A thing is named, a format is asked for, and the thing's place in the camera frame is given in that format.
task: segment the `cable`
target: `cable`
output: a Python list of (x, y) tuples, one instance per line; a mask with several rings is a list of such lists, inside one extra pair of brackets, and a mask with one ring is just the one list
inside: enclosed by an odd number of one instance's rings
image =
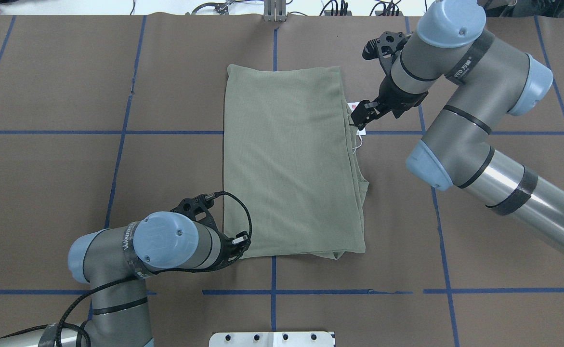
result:
[(396, 16), (399, 16), (399, 6), (398, 6), (398, 4), (399, 4), (400, 2), (401, 2), (401, 0), (398, 0), (398, 2), (396, 2), (396, 3), (394, 4), (394, 6), (395, 6), (395, 8), (396, 8), (396, 10), (395, 10), (395, 15), (396, 15)]
[(220, 4), (218, 4), (217, 2), (205, 2), (204, 4), (196, 6), (196, 8), (192, 10), (192, 14), (196, 14), (198, 11), (204, 9), (205, 7), (217, 7), (218, 5)]
[[(70, 330), (74, 330), (75, 332), (81, 334), (83, 336), (83, 338), (85, 339), (85, 341), (87, 342), (87, 346), (91, 347), (91, 338), (90, 338), (88, 332), (86, 332), (83, 328), (79, 327), (78, 325), (74, 325), (74, 324), (70, 324), (70, 323), (64, 323), (63, 327), (68, 328)], [(46, 328), (48, 328), (48, 325), (38, 325), (37, 327), (31, 327), (31, 328), (20, 330), (18, 332), (12, 333), (12, 334), (7, 334), (6, 336), (0, 337), (0, 339), (18, 336), (20, 334), (26, 334), (26, 333), (34, 332), (36, 330), (44, 330)]]
[(319, 15), (322, 15), (324, 13), (324, 10), (327, 8), (329, 4), (331, 4), (331, 15), (333, 15), (333, 2), (335, 2), (335, 4), (337, 5), (337, 0), (328, 0), (328, 2), (324, 4), (324, 6), (322, 6), (322, 11)]
[(374, 5), (374, 7), (372, 7), (372, 10), (369, 11), (369, 15), (372, 15), (372, 14), (374, 13), (374, 10), (376, 9), (376, 7), (377, 7), (378, 5), (382, 5), (382, 6), (383, 6), (383, 9), (382, 9), (383, 12), (385, 11), (385, 9), (387, 9), (387, 4), (386, 4), (385, 2), (379, 1), (379, 2), (376, 3), (376, 5)]
[(359, 148), (363, 145), (363, 137), (361, 137), (360, 135), (357, 135), (357, 136), (359, 136), (359, 140), (361, 140), (361, 143), (359, 143), (359, 145), (357, 147), (353, 148), (353, 154), (357, 151), (357, 148)]
[(17, 336), (17, 335), (20, 335), (20, 334), (30, 333), (30, 332), (34, 332), (34, 331), (36, 331), (36, 330), (46, 329), (46, 327), (48, 327), (47, 324), (45, 324), (45, 325), (38, 325), (37, 327), (31, 327), (31, 328), (27, 328), (27, 329), (23, 329), (23, 330), (17, 331), (17, 332), (12, 333), (12, 334), (7, 334), (6, 336), (0, 337), (0, 339), (2, 339), (2, 338), (7, 338), (7, 337), (12, 337), (12, 336)]
[(85, 298), (87, 298), (88, 296), (90, 296), (91, 294), (96, 294), (97, 292), (101, 291), (101, 290), (105, 290), (108, 287), (114, 286), (114, 285), (118, 285), (120, 283), (125, 283), (128, 281), (134, 281), (137, 280), (136, 277), (134, 276), (130, 276), (130, 277), (126, 277), (125, 279), (120, 279), (117, 281), (112, 281), (109, 283), (106, 283), (105, 285), (101, 285), (101, 286), (97, 286), (95, 288), (93, 288), (92, 290), (89, 290), (88, 292), (86, 292), (85, 294), (79, 296), (73, 303), (72, 305), (70, 305), (70, 307), (68, 307), (68, 309), (64, 312), (64, 315), (61, 316), (61, 319), (59, 320), (59, 323), (57, 323), (57, 325), (59, 325), (59, 328), (57, 329), (57, 332), (55, 333), (55, 344), (57, 345), (57, 347), (63, 347), (62, 343), (61, 343), (61, 330), (64, 328), (64, 323), (66, 322), (66, 319), (68, 319), (68, 316), (70, 316), (70, 313), (72, 313), (72, 310), (75, 309), (75, 307), (77, 307), (77, 305), (83, 301)]

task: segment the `black cable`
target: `black cable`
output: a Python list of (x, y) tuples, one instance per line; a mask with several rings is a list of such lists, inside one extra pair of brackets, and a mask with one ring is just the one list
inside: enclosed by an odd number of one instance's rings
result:
[[(87, 346), (91, 347), (91, 338), (90, 338), (88, 332), (86, 332), (83, 328), (79, 327), (78, 325), (74, 325), (74, 324), (70, 324), (70, 323), (64, 323), (63, 327), (68, 328), (70, 330), (74, 330), (75, 332), (81, 334), (83, 336), (83, 338), (85, 339), (85, 341), (87, 342)], [(18, 332), (12, 333), (12, 334), (7, 334), (6, 336), (0, 337), (0, 339), (18, 336), (20, 334), (26, 334), (26, 333), (34, 332), (34, 331), (37, 331), (37, 330), (44, 330), (46, 328), (48, 328), (48, 325), (38, 325), (37, 327), (31, 327), (31, 328), (20, 330)]]
[(561, 2), (562, 0), (555, 0), (555, 2), (553, 2), (553, 13), (550, 17), (555, 18), (555, 15), (559, 12), (559, 10), (561, 10)]
[(374, 5), (374, 7), (372, 7), (372, 10), (369, 11), (369, 15), (372, 15), (372, 14), (374, 13), (374, 10), (376, 9), (376, 7), (377, 7), (378, 5), (382, 5), (382, 6), (383, 6), (382, 11), (385, 11), (385, 9), (387, 8), (387, 4), (386, 4), (385, 2), (379, 1), (379, 2), (376, 3), (376, 5)]
[(324, 4), (324, 6), (322, 6), (322, 11), (319, 15), (322, 15), (324, 13), (324, 10), (327, 8), (329, 4), (331, 4), (331, 14), (333, 14), (333, 2), (337, 3), (337, 0), (328, 0), (328, 2)]
[(192, 10), (192, 14), (196, 14), (198, 11), (204, 9), (205, 7), (217, 7), (218, 5), (222, 4), (218, 4), (217, 2), (205, 2), (204, 4), (196, 6), (196, 8)]
[(1, 339), (1, 338), (6, 338), (6, 337), (17, 336), (17, 335), (20, 335), (20, 334), (30, 333), (30, 332), (34, 332), (34, 331), (36, 331), (36, 330), (46, 329), (46, 327), (48, 327), (47, 324), (38, 325), (37, 327), (31, 327), (31, 328), (27, 328), (27, 329), (23, 329), (23, 330), (17, 331), (17, 332), (12, 333), (12, 334), (7, 334), (6, 336), (0, 337), (0, 339)]
[(59, 320), (59, 323), (57, 323), (57, 325), (59, 326), (59, 328), (57, 329), (57, 332), (55, 333), (55, 344), (57, 345), (57, 347), (63, 347), (62, 343), (61, 343), (61, 330), (64, 328), (64, 323), (66, 322), (66, 319), (68, 319), (68, 316), (70, 316), (70, 313), (72, 313), (72, 310), (75, 309), (75, 307), (77, 307), (77, 305), (83, 301), (85, 298), (87, 298), (88, 296), (90, 296), (91, 294), (96, 294), (97, 292), (99, 292), (100, 290), (105, 290), (108, 287), (114, 286), (114, 285), (118, 285), (120, 283), (125, 283), (128, 281), (134, 281), (137, 280), (136, 277), (134, 276), (130, 276), (130, 277), (126, 277), (125, 279), (120, 279), (117, 281), (112, 281), (109, 283), (106, 283), (105, 285), (101, 285), (101, 286), (97, 286), (95, 288), (93, 288), (92, 290), (89, 290), (88, 292), (86, 292), (85, 294), (79, 296), (73, 303), (72, 305), (70, 305), (70, 307), (68, 307), (68, 309), (64, 312), (64, 315), (61, 316), (61, 319)]
[(385, 8), (385, 11), (382, 11), (382, 13), (380, 14), (381, 16), (387, 16), (389, 15), (390, 11), (393, 11), (393, 7), (394, 7), (393, 2), (388, 2), (388, 3), (386, 2), (386, 4), (387, 7)]
[(401, 2), (401, 0), (398, 0), (398, 2), (395, 3), (395, 8), (396, 8), (396, 10), (395, 10), (395, 15), (396, 15), (396, 16), (399, 15), (399, 6), (398, 6), (398, 4), (399, 4), (400, 2)]

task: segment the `green cloth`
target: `green cloth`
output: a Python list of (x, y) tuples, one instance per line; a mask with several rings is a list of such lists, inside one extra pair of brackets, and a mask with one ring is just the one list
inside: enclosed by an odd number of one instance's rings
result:
[[(253, 221), (244, 257), (364, 253), (368, 182), (354, 154), (356, 127), (339, 67), (262, 72), (228, 67), (224, 190)], [(224, 230), (247, 230), (243, 209), (224, 200)]]

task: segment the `clothing tag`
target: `clothing tag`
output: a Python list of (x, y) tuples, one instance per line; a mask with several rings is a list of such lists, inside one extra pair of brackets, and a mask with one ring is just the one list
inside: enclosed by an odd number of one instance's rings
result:
[[(352, 112), (355, 108), (357, 108), (357, 105), (359, 105), (359, 103), (348, 103), (348, 107), (350, 107), (350, 112)], [(367, 133), (365, 132), (365, 128), (363, 128), (363, 130), (357, 130), (357, 136), (361, 135), (364, 136)]]

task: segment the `black tape band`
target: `black tape band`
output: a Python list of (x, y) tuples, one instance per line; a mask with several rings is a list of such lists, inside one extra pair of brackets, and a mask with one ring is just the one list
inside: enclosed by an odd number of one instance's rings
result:
[(132, 269), (132, 272), (134, 272), (134, 275), (141, 279), (147, 279), (153, 276), (153, 274), (145, 268), (143, 261), (136, 255), (134, 250), (134, 231), (136, 231), (138, 224), (139, 222), (133, 222), (128, 225), (123, 235), (121, 247), (123, 248), (123, 257)]
[(483, 131), (486, 132), (487, 134), (491, 134), (491, 128), (489, 127), (489, 125), (483, 123), (483, 121), (476, 118), (472, 114), (469, 114), (468, 112), (466, 112), (464, 110), (460, 110), (459, 108), (457, 108), (455, 106), (451, 106), (451, 105), (445, 105), (445, 107), (443, 107), (442, 109), (447, 110), (449, 112), (453, 112), (454, 114), (456, 114), (460, 117), (466, 118), (471, 123), (474, 123), (477, 127), (482, 128)]
[(493, 33), (484, 30), (472, 43), (472, 46), (466, 51), (462, 59), (445, 75), (446, 79), (458, 86), (463, 85), (465, 77), (481, 61), (489, 47), (491, 47), (491, 44), (493, 44), (494, 39), (495, 35)]
[(469, 180), (467, 180), (463, 185), (460, 185), (458, 187), (464, 189), (465, 187), (468, 187), (469, 185), (473, 184), (480, 175), (483, 175), (483, 172), (485, 171), (485, 169), (487, 169), (487, 167), (489, 166), (489, 163), (491, 163), (491, 160), (494, 157), (495, 152), (496, 152), (496, 150), (493, 147), (490, 146), (489, 147), (489, 154), (487, 155), (487, 158), (485, 158), (485, 161), (483, 162), (481, 167), (478, 169), (478, 171), (476, 171), (475, 174)]
[(514, 213), (517, 209), (528, 202), (528, 200), (530, 200), (538, 182), (539, 176), (537, 173), (524, 167), (522, 180), (519, 182), (513, 193), (499, 204), (487, 207), (494, 211), (497, 215), (508, 215)]
[(98, 315), (98, 314), (107, 314), (107, 313), (119, 312), (121, 310), (130, 309), (130, 308), (136, 307), (138, 305), (143, 305), (144, 303), (147, 303), (147, 301), (148, 301), (147, 296), (145, 296), (144, 298), (134, 300), (131, 303), (112, 306), (112, 307), (105, 307), (103, 309), (94, 309), (93, 314)]
[(422, 82), (431, 82), (431, 81), (436, 81), (438, 79), (438, 77), (436, 77), (435, 79), (422, 79), (421, 77), (415, 75), (414, 73), (410, 72), (406, 66), (404, 65), (404, 61), (401, 59), (401, 56), (399, 57), (399, 64), (401, 65), (401, 68), (404, 69), (404, 71), (412, 78), (414, 78), (417, 81), (422, 81)]

